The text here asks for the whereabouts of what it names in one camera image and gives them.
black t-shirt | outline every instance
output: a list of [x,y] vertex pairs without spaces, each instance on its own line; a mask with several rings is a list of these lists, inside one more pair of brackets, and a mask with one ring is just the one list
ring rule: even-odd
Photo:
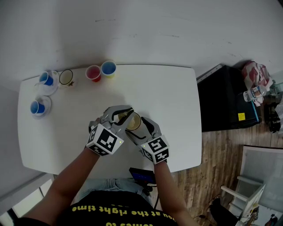
[[[15,225],[46,226],[30,218],[20,218]],[[57,225],[177,226],[177,223],[170,215],[154,210],[138,194],[95,191],[67,208],[57,220]]]

yellow sticker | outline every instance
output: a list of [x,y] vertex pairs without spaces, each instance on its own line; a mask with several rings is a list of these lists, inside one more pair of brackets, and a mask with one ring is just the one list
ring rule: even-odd
[[246,120],[245,113],[238,113],[239,121]]

white table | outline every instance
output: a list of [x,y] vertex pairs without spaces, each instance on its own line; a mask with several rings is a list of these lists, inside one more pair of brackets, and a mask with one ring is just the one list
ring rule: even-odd
[[[36,120],[30,104],[38,77],[21,83],[18,106],[19,146],[23,165],[42,172],[59,174],[83,150],[89,121],[112,105],[130,104],[140,116],[160,126],[170,144],[171,172],[201,163],[202,134],[199,95],[191,68],[160,65],[118,65],[113,79],[93,83],[85,68],[72,70],[78,85],[57,90],[50,96],[48,116]],[[130,177],[129,168],[153,169],[126,138],[114,155],[101,157],[90,178]]]

blue cup rim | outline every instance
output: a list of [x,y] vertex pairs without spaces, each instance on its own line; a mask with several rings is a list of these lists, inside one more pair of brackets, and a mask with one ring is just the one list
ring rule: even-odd
[[37,114],[37,112],[38,112],[38,110],[39,110],[39,103],[38,103],[38,101],[33,101],[33,102],[31,103],[31,105],[32,105],[34,102],[37,103],[37,110],[36,110],[36,113],[32,113],[32,114]]
[[[110,73],[110,74],[106,74],[106,73],[103,71],[102,67],[103,67],[104,64],[109,63],[109,62],[115,65],[115,70],[114,70],[112,73]],[[117,69],[116,63],[115,63],[114,61],[111,61],[111,60],[107,60],[107,61],[105,61],[105,62],[101,65],[101,72],[102,72],[105,76],[112,75],[112,74],[116,71],[116,69]]]
[[46,80],[44,81],[43,84],[45,84],[45,83],[47,82],[47,80],[48,80],[48,78],[49,78],[49,76],[50,76],[50,75],[48,74],[48,72],[43,72],[43,73],[40,75],[40,77],[43,76],[43,74],[45,74],[45,73],[47,74],[47,78],[46,78]]

blue cup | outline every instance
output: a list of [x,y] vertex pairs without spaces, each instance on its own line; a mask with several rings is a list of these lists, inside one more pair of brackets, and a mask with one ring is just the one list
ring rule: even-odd
[[48,74],[48,72],[43,72],[39,77],[39,82],[44,85],[51,86],[53,84],[53,78]]
[[31,103],[31,113],[33,114],[41,114],[45,111],[45,106],[38,101],[33,101]]

